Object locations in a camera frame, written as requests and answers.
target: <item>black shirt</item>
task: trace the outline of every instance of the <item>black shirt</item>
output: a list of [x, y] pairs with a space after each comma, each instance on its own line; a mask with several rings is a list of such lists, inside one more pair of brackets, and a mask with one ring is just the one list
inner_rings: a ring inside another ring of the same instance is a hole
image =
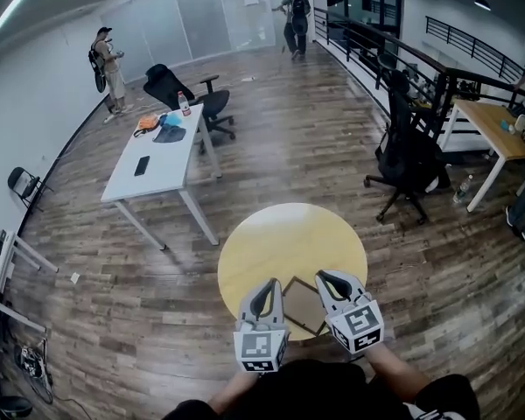
[[[455, 413], [465, 420], [480, 418], [473, 389], [461, 375], [453, 374], [432, 382], [417, 395], [413, 404], [414, 407], [409, 407], [400, 402], [379, 379], [366, 384], [366, 376], [358, 366], [298, 360], [276, 373], [262, 376], [222, 418], [412, 420], [421, 413], [415, 407], [425, 413], [434, 410]], [[164, 420], [218, 418], [205, 402], [190, 400], [182, 402]]]

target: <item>man with backpack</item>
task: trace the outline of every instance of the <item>man with backpack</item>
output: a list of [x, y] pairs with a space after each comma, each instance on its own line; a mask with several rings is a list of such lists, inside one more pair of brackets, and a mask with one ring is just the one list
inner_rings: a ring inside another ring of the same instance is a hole
[[309, 0], [283, 0], [280, 6], [273, 11], [281, 11], [286, 15], [286, 26], [283, 35], [288, 43], [291, 58], [294, 60], [298, 56], [305, 56], [306, 35], [307, 35], [307, 15], [312, 7]]
[[[97, 37], [94, 43], [91, 45], [91, 51], [89, 52], [89, 60], [92, 64], [92, 68], [96, 74], [103, 75], [105, 81], [108, 84], [108, 93], [113, 102], [115, 102], [115, 114], [122, 113], [127, 107], [124, 101], [126, 95], [126, 89], [124, 88], [124, 80], [119, 70], [119, 66], [116, 60], [124, 56], [123, 52], [116, 52], [113, 54], [113, 47], [107, 41], [107, 37], [112, 28], [103, 26], [97, 32]], [[102, 92], [100, 85], [98, 84], [97, 89]]]

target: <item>water bottle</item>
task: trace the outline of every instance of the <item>water bottle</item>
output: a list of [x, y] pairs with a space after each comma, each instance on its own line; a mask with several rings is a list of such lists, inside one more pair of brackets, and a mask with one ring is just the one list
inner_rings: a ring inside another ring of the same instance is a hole
[[455, 194], [453, 194], [453, 204], [460, 204], [463, 202], [466, 196], [466, 192], [471, 188], [471, 181], [473, 180], [473, 175], [469, 174], [469, 177], [463, 180], [463, 183], [459, 186]]
[[178, 93], [178, 106], [183, 111], [183, 116], [189, 116], [191, 114], [191, 108], [189, 107], [189, 101], [183, 95], [183, 92]]

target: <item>smartphone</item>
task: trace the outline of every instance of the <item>smartphone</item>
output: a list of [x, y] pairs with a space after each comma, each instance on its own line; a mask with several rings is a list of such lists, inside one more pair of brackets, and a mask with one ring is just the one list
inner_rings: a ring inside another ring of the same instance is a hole
[[142, 157], [138, 161], [138, 166], [136, 167], [136, 171], [134, 171], [134, 175], [142, 176], [146, 172], [146, 168], [148, 167], [148, 162], [150, 162], [150, 156]]

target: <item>railing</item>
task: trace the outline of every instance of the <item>railing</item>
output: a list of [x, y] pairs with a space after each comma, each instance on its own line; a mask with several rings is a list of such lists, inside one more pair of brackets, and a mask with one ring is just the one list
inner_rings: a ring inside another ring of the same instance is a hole
[[426, 16], [426, 32], [469, 54], [471, 58], [496, 72], [504, 81], [517, 82], [525, 72], [525, 68], [482, 40], [435, 18]]
[[[420, 52], [409, 45], [404, 44], [386, 32], [377, 30], [373, 26], [356, 22], [348, 17], [344, 17], [320, 8], [314, 8], [315, 32], [322, 39], [326, 40], [327, 45], [334, 46], [346, 57], [346, 62], [352, 61], [358, 65], [366, 74], [373, 78], [375, 90], [387, 86], [383, 82], [383, 69], [378, 62], [378, 56], [386, 53], [395, 58], [395, 63], [399, 68], [400, 64], [413, 73], [421, 77], [433, 92], [424, 90], [424, 87], [417, 85], [413, 80], [409, 84], [419, 93], [420, 98], [427, 103], [430, 114], [427, 119], [421, 121], [423, 130], [431, 134], [436, 140], [443, 132], [443, 124], [446, 120], [449, 109], [452, 106], [453, 98], [474, 99], [485, 98], [503, 102], [509, 107], [515, 105], [517, 95], [525, 95], [523, 90], [515, 91], [514, 86], [502, 80], [496, 80], [487, 76], [471, 73], [457, 68], [445, 67], [427, 54]], [[397, 47], [397, 53], [389, 50], [389, 45]], [[461, 88], [460, 81], [472, 83], [468, 89]], [[480, 92], [482, 85], [491, 86], [512, 93], [510, 99], [500, 98], [490, 94]], [[471, 92], [470, 88], [476, 88], [478, 92]], [[460, 133], [476, 133], [469, 130]]]

